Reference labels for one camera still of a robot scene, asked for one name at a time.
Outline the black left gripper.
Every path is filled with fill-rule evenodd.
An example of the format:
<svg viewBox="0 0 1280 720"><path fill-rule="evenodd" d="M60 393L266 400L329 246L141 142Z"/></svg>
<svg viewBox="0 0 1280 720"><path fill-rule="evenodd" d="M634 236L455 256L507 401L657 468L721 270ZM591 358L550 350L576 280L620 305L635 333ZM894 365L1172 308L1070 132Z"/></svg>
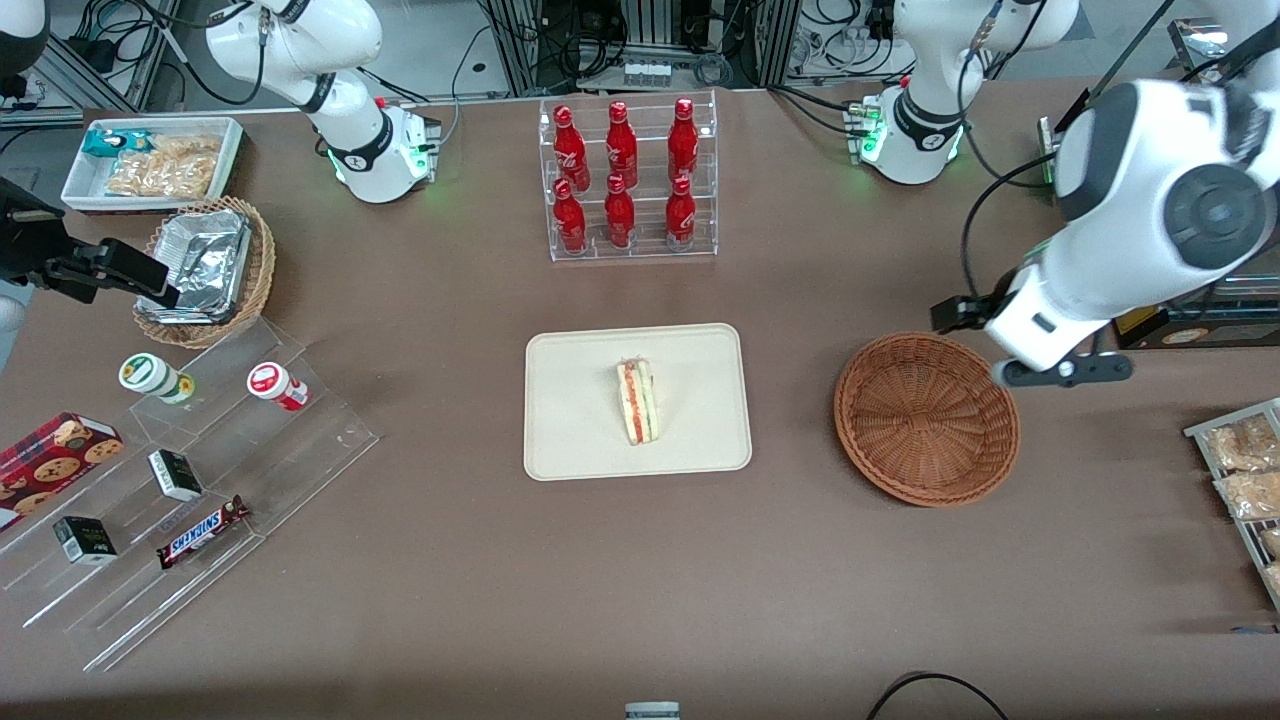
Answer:
<svg viewBox="0 0 1280 720"><path fill-rule="evenodd" d="M931 307L931 329L937 334L980 331L1007 304L1012 281L998 281L992 291L975 297L952 296Z"/></svg>

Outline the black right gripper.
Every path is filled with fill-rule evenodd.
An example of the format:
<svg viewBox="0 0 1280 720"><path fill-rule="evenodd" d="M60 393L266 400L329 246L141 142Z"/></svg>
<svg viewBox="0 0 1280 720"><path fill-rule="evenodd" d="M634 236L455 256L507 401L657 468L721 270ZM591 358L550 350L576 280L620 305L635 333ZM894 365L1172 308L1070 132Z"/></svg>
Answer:
<svg viewBox="0 0 1280 720"><path fill-rule="evenodd" d="M180 299L169 279L170 268L156 258L105 238L96 245L73 249L63 220L65 213L29 191L1 179L1 279L60 293L79 304L97 296L97 269L113 287L127 290L165 309Z"/></svg>

